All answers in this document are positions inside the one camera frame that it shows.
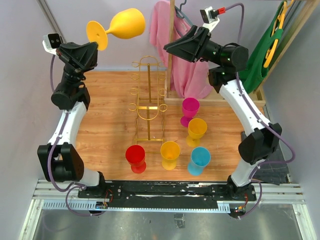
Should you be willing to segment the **yellow wine glass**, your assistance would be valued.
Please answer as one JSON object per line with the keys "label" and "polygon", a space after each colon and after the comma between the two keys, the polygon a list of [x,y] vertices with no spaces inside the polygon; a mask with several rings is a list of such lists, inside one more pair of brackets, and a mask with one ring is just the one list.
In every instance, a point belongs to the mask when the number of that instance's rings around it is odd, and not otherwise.
{"label": "yellow wine glass", "polygon": [[97,21],[89,21],[86,25],[86,35],[90,42],[98,44],[98,50],[108,47],[108,35],[119,39],[131,39],[144,33],[146,21],[144,15],[136,8],[128,8],[118,12],[110,21],[107,30]]}
{"label": "yellow wine glass", "polygon": [[193,118],[188,123],[188,136],[186,143],[190,147],[197,147],[200,145],[200,139],[205,135],[208,129],[207,123],[201,118]]}
{"label": "yellow wine glass", "polygon": [[173,170],[177,166],[180,156],[180,146],[174,141],[167,141],[162,144],[160,154],[162,157],[162,166],[165,170]]}

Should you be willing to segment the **pink plastic wine glass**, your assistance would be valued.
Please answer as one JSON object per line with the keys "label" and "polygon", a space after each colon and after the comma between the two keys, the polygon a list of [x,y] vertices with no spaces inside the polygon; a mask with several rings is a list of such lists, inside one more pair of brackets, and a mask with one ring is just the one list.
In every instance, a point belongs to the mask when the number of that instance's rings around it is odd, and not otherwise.
{"label": "pink plastic wine glass", "polygon": [[187,97],[182,101],[181,109],[183,116],[180,118],[180,123],[183,127],[188,127],[189,122],[198,113],[200,103],[196,98]]}

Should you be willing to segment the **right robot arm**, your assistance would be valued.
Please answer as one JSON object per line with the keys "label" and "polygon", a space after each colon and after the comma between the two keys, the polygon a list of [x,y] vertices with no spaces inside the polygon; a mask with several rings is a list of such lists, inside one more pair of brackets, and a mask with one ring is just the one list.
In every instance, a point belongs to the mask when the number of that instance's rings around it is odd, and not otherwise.
{"label": "right robot arm", "polygon": [[249,188],[258,167],[275,152],[282,128],[261,113],[239,80],[238,72],[245,69],[249,59],[248,49],[237,43],[220,45],[210,38],[208,28],[193,25],[184,36],[166,44],[164,50],[191,63],[217,65],[208,71],[209,84],[231,106],[246,135],[238,146],[241,159],[226,184],[227,196],[238,200]]}

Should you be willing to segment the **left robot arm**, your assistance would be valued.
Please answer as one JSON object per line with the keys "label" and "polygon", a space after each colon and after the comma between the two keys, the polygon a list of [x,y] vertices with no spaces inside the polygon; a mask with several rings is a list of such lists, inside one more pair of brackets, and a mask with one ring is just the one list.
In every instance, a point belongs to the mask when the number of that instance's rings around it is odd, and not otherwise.
{"label": "left robot arm", "polygon": [[76,150],[79,127],[91,102],[84,74],[97,66],[98,44],[43,42],[42,45],[64,63],[61,82],[51,95],[51,102],[62,114],[48,143],[37,149],[43,174],[60,192],[75,186],[80,197],[101,198],[107,193],[103,174],[87,169]]}

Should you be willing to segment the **yellow wine glass front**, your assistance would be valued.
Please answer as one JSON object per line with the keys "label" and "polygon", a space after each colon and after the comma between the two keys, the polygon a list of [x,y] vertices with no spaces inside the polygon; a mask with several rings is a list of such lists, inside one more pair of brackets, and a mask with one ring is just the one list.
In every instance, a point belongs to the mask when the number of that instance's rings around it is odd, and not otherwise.
{"label": "yellow wine glass front", "polygon": [[173,170],[177,166],[180,156],[180,146],[174,141],[167,141],[162,144],[160,154],[162,157],[162,166],[165,170]]}

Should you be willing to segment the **red plastic wine glass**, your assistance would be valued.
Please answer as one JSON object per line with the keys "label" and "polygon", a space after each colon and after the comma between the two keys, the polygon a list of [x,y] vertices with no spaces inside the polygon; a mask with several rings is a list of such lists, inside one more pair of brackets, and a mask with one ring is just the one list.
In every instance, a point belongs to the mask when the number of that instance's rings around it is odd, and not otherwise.
{"label": "red plastic wine glass", "polygon": [[125,152],[125,158],[135,174],[141,174],[146,170],[146,152],[140,145],[131,145]]}

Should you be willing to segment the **blue plastic wine glass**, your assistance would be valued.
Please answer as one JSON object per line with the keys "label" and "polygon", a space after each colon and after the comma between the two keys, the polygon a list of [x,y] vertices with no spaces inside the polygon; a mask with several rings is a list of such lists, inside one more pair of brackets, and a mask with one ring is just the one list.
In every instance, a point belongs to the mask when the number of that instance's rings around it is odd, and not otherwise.
{"label": "blue plastic wine glass", "polygon": [[211,161],[211,153],[205,147],[195,147],[190,154],[190,162],[187,165],[188,172],[193,176],[203,173],[205,167]]}

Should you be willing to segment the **grey clothes hanger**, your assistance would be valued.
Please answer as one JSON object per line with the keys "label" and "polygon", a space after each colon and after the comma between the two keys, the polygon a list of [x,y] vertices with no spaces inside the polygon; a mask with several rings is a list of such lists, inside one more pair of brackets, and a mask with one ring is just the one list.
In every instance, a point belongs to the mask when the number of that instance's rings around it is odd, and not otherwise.
{"label": "grey clothes hanger", "polygon": [[187,0],[184,0],[180,5],[179,7],[175,6],[174,7],[174,10],[175,10],[175,14],[176,14],[176,17],[181,19],[181,20],[184,20],[187,25],[189,27],[192,27],[193,26],[193,23],[192,21],[187,17],[187,15],[182,11],[182,7],[187,3]]}

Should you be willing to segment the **pink t-shirt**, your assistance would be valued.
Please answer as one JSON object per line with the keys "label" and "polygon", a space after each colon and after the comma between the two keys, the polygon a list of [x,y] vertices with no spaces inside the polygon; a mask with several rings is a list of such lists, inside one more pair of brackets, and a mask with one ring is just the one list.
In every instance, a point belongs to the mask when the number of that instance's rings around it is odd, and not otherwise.
{"label": "pink t-shirt", "polygon": [[[170,2],[158,1],[152,10],[149,42],[156,48],[164,65],[168,66],[169,54],[164,46],[169,43]],[[208,83],[207,62],[188,62],[172,57],[171,87],[180,98],[203,99],[212,91]]]}

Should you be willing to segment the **green t-shirt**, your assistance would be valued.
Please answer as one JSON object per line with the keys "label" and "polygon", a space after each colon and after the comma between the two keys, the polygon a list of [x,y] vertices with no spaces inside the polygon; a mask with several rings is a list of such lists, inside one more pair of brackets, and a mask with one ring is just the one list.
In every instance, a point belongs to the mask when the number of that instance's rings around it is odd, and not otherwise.
{"label": "green t-shirt", "polygon": [[268,75],[269,68],[263,68],[263,65],[266,52],[272,44],[270,36],[274,20],[275,16],[250,55],[245,70],[238,73],[239,79],[248,94],[252,93]]}

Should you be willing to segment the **yellow clothes hanger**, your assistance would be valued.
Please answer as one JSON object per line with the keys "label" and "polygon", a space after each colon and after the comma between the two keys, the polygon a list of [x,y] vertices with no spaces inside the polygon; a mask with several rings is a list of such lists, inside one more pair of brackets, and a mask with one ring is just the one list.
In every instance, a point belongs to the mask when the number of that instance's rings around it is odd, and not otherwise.
{"label": "yellow clothes hanger", "polygon": [[272,24],[272,31],[270,34],[270,38],[272,40],[272,43],[270,47],[268,48],[265,59],[264,59],[264,64],[263,68],[267,69],[269,68],[269,65],[274,57],[277,45],[281,39],[282,33],[281,31],[284,30],[284,23],[285,23],[285,18],[288,10],[291,8],[295,1],[294,0],[283,0],[281,4],[278,7],[278,10],[275,14],[275,19]]}

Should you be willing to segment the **dark grey grid mat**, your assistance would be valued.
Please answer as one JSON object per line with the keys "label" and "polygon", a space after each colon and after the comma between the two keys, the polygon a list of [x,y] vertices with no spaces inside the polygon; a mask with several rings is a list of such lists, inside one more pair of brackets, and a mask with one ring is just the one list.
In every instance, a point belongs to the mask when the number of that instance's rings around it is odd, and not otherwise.
{"label": "dark grey grid mat", "polygon": [[275,152],[264,161],[265,164],[255,172],[253,179],[274,185],[288,183],[288,174],[290,173],[288,165],[284,163],[273,163],[277,161],[285,161],[283,152],[279,145]]}

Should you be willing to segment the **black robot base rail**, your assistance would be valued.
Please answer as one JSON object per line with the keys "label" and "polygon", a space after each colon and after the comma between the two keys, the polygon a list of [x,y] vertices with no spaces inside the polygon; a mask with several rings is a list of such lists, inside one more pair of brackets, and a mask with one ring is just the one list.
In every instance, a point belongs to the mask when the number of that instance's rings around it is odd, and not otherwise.
{"label": "black robot base rail", "polygon": [[214,211],[219,201],[253,202],[253,185],[234,188],[227,182],[109,180],[79,191],[81,199],[97,199],[107,209]]}

